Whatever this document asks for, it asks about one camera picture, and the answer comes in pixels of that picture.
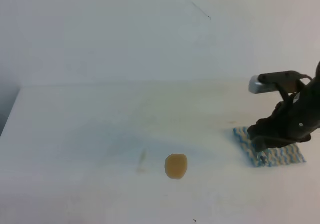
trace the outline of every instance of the blue patterned cloth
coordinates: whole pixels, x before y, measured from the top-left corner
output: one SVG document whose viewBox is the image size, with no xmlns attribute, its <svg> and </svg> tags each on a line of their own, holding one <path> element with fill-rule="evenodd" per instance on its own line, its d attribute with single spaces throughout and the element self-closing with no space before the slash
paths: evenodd
<svg viewBox="0 0 320 224">
<path fill-rule="evenodd" d="M 249 139 L 247 127 L 233 129 L 234 136 L 241 144 L 242 149 L 247 153 L 252 163 L 256 167 L 273 167 L 279 165 L 288 165 L 291 163 L 306 162 L 297 144 L 290 144 L 283 148 L 269 148 L 263 153 L 263 161 L 257 157 L 254 145 Z"/>
</svg>

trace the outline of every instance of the white table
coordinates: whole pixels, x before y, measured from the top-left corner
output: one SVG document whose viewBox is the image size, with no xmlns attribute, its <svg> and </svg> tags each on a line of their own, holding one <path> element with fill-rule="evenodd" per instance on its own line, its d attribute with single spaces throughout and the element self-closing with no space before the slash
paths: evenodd
<svg viewBox="0 0 320 224">
<path fill-rule="evenodd" d="M 270 115 L 280 96 L 247 86 L 22 89 L 0 139 L 0 223 L 317 223 L 319 132 L 299 144 L 307 163 L 253 168 L 231 128 Z M 180 180 L 166 176 L 171 153 L 188 158 Z"/>
</svg>

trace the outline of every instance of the robotic arm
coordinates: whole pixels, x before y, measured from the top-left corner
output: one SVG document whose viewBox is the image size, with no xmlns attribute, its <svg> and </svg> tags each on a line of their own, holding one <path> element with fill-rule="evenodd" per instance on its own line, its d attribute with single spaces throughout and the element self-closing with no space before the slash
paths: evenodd
<svg viewBox="0 0 320 224">
<path fill-rule="evenodd" d="M 307 142 L 320 127 L 320 63 L 315 78 L 295 71 L 254 76 L 249 84 L 252 93 L 279 91 L 279 102 L 271 116 L 248 128 L 257 153 L 268 148 L 281 148 L 296 142 Z M 307 85 L 301 79 L 309 78 Z"/>
</svg>

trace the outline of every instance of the white wall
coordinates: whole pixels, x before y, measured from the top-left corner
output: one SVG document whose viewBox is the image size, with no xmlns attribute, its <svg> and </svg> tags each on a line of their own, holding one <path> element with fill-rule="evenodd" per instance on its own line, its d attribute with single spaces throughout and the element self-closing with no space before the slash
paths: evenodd
<svg viewBox="0 0 320 224">
<path fill-rule="evenodd" d="M 212 20 L 187 0 L 0 0 L 0 113 L 20 85 L 313 75 L 320 0 L 192 1 Z"/>
</svg>

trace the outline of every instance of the cloth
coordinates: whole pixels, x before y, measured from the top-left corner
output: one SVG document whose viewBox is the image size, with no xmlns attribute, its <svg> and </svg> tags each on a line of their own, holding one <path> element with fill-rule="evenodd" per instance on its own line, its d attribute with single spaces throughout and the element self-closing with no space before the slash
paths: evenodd
<svg viewBox="0 0 320 224">
<path fill-rule="evenodd" d="M 306 162 L 297 144 L 290 144 L 283 148 L 269 148 L 264 152 L 264 162 L 257 157 L 254 145 L 249 139 L 247 127 L 233 129 L 233 134 L 240 143 L 242 149 L 246 152 L 255 167 L 288 165 L 291 163 Z"/>
</svg>

